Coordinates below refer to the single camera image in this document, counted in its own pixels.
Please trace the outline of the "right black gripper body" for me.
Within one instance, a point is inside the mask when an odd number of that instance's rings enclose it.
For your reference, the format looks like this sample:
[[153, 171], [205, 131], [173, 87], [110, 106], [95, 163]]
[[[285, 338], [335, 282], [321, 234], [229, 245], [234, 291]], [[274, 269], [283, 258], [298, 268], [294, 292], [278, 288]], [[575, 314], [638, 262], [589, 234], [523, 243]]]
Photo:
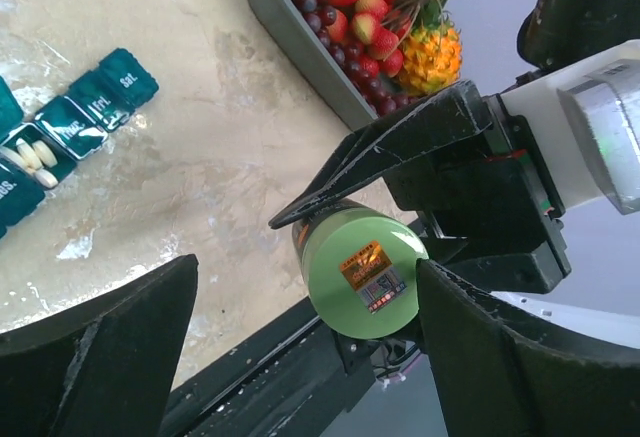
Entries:
[[545, 238], [567, 245], [565, 206], [522, 116], [389, 172], [396, 205], [414, 211], [427, 239]]

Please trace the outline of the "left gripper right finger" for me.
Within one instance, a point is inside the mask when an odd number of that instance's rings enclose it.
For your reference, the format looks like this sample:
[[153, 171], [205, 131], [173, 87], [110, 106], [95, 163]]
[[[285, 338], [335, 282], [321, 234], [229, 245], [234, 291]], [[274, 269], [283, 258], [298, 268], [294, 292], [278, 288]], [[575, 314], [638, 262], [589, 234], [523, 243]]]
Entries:
[[638, 350], [534, 316], [432, 260], [416, 271], [449, 435], [638, 435]]

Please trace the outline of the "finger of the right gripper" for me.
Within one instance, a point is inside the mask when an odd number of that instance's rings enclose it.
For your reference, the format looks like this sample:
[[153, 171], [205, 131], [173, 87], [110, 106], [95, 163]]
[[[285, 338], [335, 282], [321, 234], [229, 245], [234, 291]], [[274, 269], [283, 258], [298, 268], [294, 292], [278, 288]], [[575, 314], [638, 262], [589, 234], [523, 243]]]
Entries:
[[545, 238], [427, 239], [432, 260], [484, 291], [547, 294], [570, 274], [565, 246]]
[[290, 225], [368, 186], [385, 173], [485, 131], [491, 123], [483, 98], [461, 80], [347, 135], [294, 201], [269, 220]]

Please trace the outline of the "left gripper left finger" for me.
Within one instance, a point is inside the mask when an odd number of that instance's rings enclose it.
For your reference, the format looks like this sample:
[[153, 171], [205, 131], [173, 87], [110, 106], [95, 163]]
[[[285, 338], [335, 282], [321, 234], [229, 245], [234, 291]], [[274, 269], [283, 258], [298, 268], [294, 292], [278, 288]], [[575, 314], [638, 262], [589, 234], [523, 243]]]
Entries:
[[4, 436], [155, 436], [194, 308], [198, 260], [1, 335]]

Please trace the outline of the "teal weekly pill organizer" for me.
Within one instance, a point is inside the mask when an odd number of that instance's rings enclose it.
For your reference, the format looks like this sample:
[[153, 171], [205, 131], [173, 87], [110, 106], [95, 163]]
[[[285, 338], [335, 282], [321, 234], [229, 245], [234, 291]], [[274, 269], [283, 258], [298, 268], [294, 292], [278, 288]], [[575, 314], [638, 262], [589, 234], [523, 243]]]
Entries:
[[[30, 146], [44, 141], [58, 164], [44, 168], [59, 181], [79, 162], [99, 151], [110, 135], [125, 126], [159, 90], [156, 79], [134, 55], [117, 48], [85, 72], [67, 90], [38, 109], [31, 119], [6, 82], [1, 83], [1, 147], [15, 152], [16, 140]], [[1, 155], [1, 234], [30, 216], [44, 201], [46, 189], [28, 168], [22, 170]]]

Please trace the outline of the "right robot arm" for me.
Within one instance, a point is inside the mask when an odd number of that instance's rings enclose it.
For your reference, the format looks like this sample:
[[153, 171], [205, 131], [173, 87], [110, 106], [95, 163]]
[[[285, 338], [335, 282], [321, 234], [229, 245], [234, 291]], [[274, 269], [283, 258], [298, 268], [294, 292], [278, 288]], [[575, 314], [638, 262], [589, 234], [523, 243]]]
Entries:
[[517, 50], [532, 71], [507, 90], [464, 80], [348, 135], [270, 226], [383, 179], [433, 260], [486, 290], [553, 290], [567, 210], [639, 209], [639, 0], [537, 0]]

